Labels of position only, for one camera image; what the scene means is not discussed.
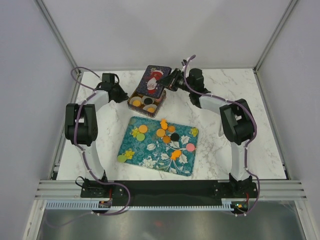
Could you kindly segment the gold tin lid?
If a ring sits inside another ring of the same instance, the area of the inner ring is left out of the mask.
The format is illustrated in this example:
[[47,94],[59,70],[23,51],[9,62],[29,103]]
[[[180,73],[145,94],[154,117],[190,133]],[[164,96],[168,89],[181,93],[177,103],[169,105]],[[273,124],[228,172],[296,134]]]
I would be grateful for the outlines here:
[[164,91],[164,87],[159,84],[159,80],[167,77],[172,71],[169,66],[148,65],[137,88],[140,95],[158,99]]

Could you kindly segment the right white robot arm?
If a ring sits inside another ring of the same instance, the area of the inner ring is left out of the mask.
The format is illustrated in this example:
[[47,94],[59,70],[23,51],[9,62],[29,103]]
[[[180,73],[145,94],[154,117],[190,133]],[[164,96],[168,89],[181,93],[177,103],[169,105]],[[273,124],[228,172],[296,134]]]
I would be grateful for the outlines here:
[[243,98],[232,101],[213,95],[205,88],[203,72],[198,68],[191,69],[188,77],[176,68],[157,83],[173,92],[179,89],[188,92],[193,105],[220,116],[223,134],[231,144],[228,191],[233,197],[241,197],[247,191],[244,182],[253,177],[248,170],[248,145],[257,135],[257,124],[248,102]]

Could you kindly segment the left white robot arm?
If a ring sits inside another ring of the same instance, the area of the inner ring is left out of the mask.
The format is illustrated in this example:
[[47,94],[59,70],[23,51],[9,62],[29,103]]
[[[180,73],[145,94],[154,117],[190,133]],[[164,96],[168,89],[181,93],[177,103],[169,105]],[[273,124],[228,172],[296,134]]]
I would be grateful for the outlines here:
[[69,103],[65,108],[64,135],[77,149],[85,167],[85,180],[95,181],[92,192],[105,197],[110,190],[96,146],[98,138],[97,112],[110,102],[122,103],[129,99],[120,86],[120,78],[115,73],[103,73],[101,82],[92,93],[78,103]]

